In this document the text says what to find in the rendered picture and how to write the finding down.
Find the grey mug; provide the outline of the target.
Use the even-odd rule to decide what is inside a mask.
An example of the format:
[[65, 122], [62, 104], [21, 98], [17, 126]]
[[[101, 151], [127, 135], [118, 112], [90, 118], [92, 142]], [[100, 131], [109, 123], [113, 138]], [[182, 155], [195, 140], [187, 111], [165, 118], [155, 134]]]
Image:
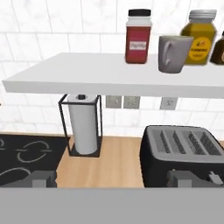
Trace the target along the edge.
[[191, 48], [191, 36], [160, 36], [158, 41], [158, 70], [166, 74], [179, 74]]

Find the white wall shelf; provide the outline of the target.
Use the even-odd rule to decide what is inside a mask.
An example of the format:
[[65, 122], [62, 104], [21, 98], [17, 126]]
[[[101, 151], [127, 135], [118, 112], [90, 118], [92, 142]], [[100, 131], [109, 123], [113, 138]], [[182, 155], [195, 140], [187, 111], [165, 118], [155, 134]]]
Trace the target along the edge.
[[63, 52], [3, 80], [8, 93], [224, 99], [224, 66], [158, 71], [158, 56], [128, 64], [120, 53]]

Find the yellow jar grey lid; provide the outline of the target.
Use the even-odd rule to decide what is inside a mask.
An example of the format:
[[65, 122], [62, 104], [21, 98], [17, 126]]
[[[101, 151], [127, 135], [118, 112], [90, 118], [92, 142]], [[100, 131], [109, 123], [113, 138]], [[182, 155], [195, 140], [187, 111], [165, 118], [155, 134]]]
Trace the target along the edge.
[[213, 24], [217, 10], [191, 10], [189, 22], [182, 29], [182, 36], [193, 37], [191, 48], [185, 63], [187, 65], [205, 65], [210, 53], [216, 28]]

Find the grey wall outlet plate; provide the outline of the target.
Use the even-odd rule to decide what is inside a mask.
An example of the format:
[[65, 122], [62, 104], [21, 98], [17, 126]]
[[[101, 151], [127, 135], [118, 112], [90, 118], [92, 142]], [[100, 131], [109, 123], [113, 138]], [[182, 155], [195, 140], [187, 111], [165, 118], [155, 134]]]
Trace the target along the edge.
[[139, 109], [140, 97], [139, 96], [125, 96], [123, 107], [125, 109]]

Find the grey wall switch plate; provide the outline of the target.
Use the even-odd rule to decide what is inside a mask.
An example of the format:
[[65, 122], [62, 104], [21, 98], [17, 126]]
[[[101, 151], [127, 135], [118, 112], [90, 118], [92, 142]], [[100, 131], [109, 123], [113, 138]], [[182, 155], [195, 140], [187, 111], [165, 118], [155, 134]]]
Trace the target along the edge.
[[108, 109], [120, 109], [122, 107], [122, 97], [119, 95], [107, 95], [106, 107]]

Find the red spice jar black lid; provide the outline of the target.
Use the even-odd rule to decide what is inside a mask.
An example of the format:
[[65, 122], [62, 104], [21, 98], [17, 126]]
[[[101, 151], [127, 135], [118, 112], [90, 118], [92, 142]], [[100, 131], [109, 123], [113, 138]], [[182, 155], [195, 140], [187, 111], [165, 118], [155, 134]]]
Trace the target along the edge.
[[151, 27], [150, 9], [129, 10], [125, 46], [125, 60], [128, 64], [144, 64], [147, 61]]

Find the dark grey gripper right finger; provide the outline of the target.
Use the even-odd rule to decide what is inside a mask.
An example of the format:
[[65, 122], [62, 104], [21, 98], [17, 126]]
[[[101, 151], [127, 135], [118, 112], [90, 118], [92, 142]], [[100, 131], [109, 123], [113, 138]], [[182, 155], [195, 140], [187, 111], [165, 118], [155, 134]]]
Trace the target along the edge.
[[168, 171], [167, 186], [177, 188], [224, 188], [224, 181], [213, 171], [209, 172], [208, 180], [199, 178], [191, 171]]

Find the dark brown jar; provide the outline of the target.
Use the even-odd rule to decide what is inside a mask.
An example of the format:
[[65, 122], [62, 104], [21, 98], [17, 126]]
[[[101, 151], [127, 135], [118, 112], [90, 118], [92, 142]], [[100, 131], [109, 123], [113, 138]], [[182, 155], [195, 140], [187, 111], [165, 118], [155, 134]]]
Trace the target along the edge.
[[210, 62], [216, 65], [224, 65], [224, 32], [222, 37], [215, 43]]

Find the black hob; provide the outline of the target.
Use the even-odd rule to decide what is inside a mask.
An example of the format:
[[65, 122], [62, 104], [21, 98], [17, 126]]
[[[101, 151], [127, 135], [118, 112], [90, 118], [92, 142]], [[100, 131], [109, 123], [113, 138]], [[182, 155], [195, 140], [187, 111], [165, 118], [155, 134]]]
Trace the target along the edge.
[[66, 147], [63, 136], [0, 134], [0, 186], [35, 171], [56, 171]]

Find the black four-slot toaster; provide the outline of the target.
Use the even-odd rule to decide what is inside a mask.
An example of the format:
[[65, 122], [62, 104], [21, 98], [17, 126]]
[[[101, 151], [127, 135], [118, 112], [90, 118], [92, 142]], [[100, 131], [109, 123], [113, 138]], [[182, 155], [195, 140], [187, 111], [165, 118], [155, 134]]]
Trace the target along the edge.
[[224, 182], [224, 147], [205, 128], [146, 126], [139, 159], [145, 187], [166, 187], [167, 173], [173, 170], [192, 172], [202, 180], [214, 172]]

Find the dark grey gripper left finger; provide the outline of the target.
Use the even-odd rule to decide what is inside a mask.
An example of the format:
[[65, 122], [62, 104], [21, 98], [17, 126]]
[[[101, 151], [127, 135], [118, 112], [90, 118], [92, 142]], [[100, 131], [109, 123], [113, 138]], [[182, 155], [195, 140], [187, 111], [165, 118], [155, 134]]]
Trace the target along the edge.
[[9, 188], [48, 188], [56, 187], [56, 171], [34, 171], [24, 179], [3, 185]]

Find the white paper towel roll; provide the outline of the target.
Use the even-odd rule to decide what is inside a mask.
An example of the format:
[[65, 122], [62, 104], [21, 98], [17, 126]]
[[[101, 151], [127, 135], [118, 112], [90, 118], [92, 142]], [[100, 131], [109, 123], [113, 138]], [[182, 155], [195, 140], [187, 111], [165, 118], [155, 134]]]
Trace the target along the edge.
[[75, 149], [81, 155], [92, 154], [97, 150], [95, 123], [95, 95], [79, 98], [77, 94], [67, 97]]

